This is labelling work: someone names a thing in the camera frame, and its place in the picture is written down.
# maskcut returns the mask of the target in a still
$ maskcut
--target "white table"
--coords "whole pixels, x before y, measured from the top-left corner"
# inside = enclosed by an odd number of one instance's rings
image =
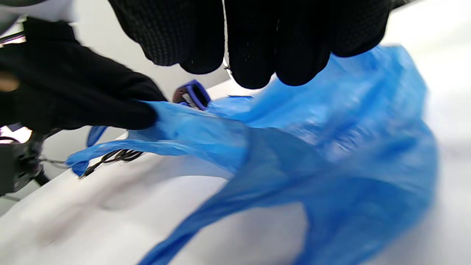
[[[440,145],[437,203],[372,265],[471,264],[471,2],[426,0],[395,12],[385,43],[413,56],[430,89]],[[247,91],[233,81],[213,97]],[[82,181],[67,171],[0,218],[0,264],[132,265],[215,193],[228,172],[194,157],[146,154]],[[254,209],[202,230],[174,265],[284,265],[302,248],[299,205]]]

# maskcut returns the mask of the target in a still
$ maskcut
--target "blue plastic bag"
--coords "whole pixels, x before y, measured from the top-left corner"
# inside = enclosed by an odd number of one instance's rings
[[[114,149],[192,154],[234,176],[141,261],[164,265],[211,223],[253,207],[300,201],[308,218],[296,265],[360,264],[416,223],[433,199],[434,138],[421,120],[426,88],[402,47],[332,56],[311,82],[275,81],[251,98],[213,102],[207,112],[149,103],[159,113],[135,140],[93,146],[68,159]]]

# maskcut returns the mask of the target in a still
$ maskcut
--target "black device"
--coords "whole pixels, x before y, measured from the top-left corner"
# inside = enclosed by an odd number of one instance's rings
[[[0,140],[11,140],[11,143],[0,143],[0,196],[17,192],[32,180],[40,186],[49,182],[39,156],[44,140],[57,132],[48,135],[32,132],[25,143],[20,143],[11,137],[0,136]]]

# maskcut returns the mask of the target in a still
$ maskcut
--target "white wall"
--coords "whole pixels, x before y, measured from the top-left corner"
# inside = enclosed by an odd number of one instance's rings
[[[191,75],[180,66],[155,66],[146,59],[140,46],[122,31],[107,0],[76,0],[73,8],[77,17],[77,21],[73,25],[77,39],[83,45],[149,76],[169,99],[178,86],[190,80],[197,79],[209,88],[228,79],[227,72],[222,67],[208,75]],[[19,30],[21,27],[15,25],[6,34],[12,34]],[[49,159],[66,160],[68,155],[85,148],[88,130],[88,127],[84,127],[79,130],[59,132],[46,140],[43,154]],[[102,141],[113,140],[123,133],[122,129],[108,129]],[[64,170],[46,164],[45,171],[49,177],[56,177]],[[31,183],[15,196],[23,198],[36,188],[37,185]]]

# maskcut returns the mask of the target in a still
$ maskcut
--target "gloved hand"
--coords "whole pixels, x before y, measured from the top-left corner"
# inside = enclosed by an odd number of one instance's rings
[[[109,0],[125,33],[157,65],[193,74],[217,69],[224,56],[222,0]],[[350,57],[382,39],[391,0],[225,0],[230,68],[245,88],[276,72],[302,85],[333,54]]]
[[[0,49],[0,70],[18,88],[0,92],[0,125],[21,122],[38,133],[105,125],[145,129],[157,114],[146,101],[166,101],[147,76],[81,46],[65,22],[28,19],[27,42]]]

